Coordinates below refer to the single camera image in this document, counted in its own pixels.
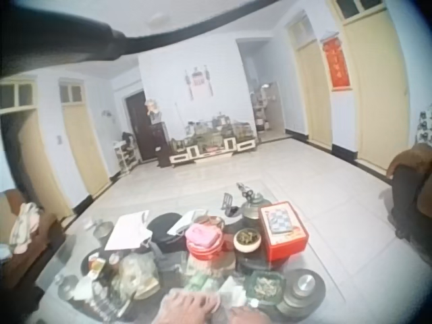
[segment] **white floor tile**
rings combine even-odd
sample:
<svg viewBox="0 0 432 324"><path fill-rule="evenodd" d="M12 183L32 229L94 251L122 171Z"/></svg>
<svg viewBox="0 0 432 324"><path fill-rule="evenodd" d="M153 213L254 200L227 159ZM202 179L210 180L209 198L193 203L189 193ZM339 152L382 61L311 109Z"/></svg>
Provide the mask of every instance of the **white floor tile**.
<svg viewBox="0 0 432 324"><path fill-rule="evenodd" d="M218 215L225 190L233 194L235 205L244 202L236 182L256 191L270 190L277 201L290 200L301 211L309 244L288 265L316 271L327 285L324 303L302 323L397 323L410 302L423 296L424 278L431 270L407 243L395 239L386 219L393 205L390 186L292 139L200 165L140 165L99 197L67 232L82 231L89 217L112 220L148 208L153 216L212 206L209 212ZM91 236L80 244L76 252L97 246L97 241ZM80 260L73 257L79 272ZM40 305L32 320L43 318L37 316L45 311L47 322L56 323L51 319L58 319L63 309L58 302L46 296ZM65 323L91 321L74 314Z"/></svg>
<svg viewBox="0 0 432 324"><path fill-rule="evenodd" d="M301 186L289 187L286 190L307 219L319 218L328 210L351 198L345 190L322 176L314 177Z"/></svg>
<svg viewBox="0 0 432 324"><path fill-rule="evenodd" d="M330 249L326 241L324 241L315 226L311 222L304 223L304 226L309 233L309 244L311 248L319 257L321 263L325 265L326 270L335 283L339 285L346 281L350 277L348 272L345 270L341 261L336 257L332 249Z"/></svg>
<svg viewBox="0 0 432 324"><path fill-rule="evenodd" d="M431 268L395 239L354 277L378 323L406 323L431 289Z"/></svg>
<svg viewBox="0 0 432 324"><path fill-rule="evenodd" d="M394 239L394 232L355 200L311 222L350 275Z"/></svg>

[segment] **packaging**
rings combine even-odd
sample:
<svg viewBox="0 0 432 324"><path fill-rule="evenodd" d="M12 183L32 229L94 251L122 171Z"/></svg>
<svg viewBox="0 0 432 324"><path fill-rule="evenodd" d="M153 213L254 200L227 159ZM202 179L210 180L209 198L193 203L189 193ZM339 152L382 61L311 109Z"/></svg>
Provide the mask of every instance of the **packaging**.
<svg viewBox="0 0 432 324"><path fill-rule="evenodd" d="M261 207L259 217L268 261L287 259L306 248L309 234L288 201Z"/></svg>

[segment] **brown sofa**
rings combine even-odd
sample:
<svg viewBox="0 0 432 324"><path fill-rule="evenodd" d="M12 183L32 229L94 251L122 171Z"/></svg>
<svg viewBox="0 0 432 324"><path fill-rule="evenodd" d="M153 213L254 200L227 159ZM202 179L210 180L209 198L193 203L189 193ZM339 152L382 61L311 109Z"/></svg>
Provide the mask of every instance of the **brown sofa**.
<svg viewBox="0 0 432 324"><path fill-rule="evenodd" d="M0 194L0 242L7 243L24 197L19 190ZM42 212L39 227L32 234L32 242L23 254L14 254L1 266L1 282L7 290L33 286L39 273L64 242L65 236L55 215Z"/></svg>

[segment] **brown door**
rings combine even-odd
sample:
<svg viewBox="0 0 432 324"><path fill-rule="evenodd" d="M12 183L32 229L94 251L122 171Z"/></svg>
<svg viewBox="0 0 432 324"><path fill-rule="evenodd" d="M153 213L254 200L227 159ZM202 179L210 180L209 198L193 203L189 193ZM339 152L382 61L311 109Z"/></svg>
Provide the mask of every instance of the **brown door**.
<svg viewBox="0 0 432 324"><path fill-rule="evenodd" d="M89 194L98 196L109 178L93 134L85 105L64 105L63 118L72 154Z"/></svg>
<svg viewBox="0 0 432 324"><path fill-rule="evenodd" d="M408 148L409 96L398 34L387 10L345 26L359 79L358 157L382 169Z"/></svg>
<svg viewBox="0 0 432 324"><path fill-rule="evenodd" d="M136 143L143 161L156 157L156 144L150 129L151 121L147 115L146 96L141 91L126 98L130 124L134 130Z"/></svg>
<svg viewBox="0 0 432 324"><path fill-rule="evenodd" d="M318 42L300 48L297 60L306 101L309 138L329 147L332 141L330 94Z"/></svg>
<svg viewBox="0 0 432 324"><path fill-rule="evenodd" d="M1 126L17 188L58 219L72 215L45 154L36 109L3 115Z"/></svg>

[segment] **wall hanging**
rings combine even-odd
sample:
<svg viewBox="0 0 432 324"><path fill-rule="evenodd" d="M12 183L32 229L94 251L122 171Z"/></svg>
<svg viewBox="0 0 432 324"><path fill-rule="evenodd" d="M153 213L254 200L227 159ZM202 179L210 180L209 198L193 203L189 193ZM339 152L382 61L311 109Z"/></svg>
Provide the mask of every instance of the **wall hanging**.
<svg viewBox="0 0 432 324"><path fill-rule="evenodd" d="M338 33L327 33L321 42L329 65L332 91L351 90L348 68Z"/></svg>
<svg viewBox="0 0 432 324"><path fill-rule="evenodd" d="M203 97L213 97L213 87L207 65L204 65L202 69L194 67L191 73L185 70L184 80L188 86L191 101Z"/></svg>

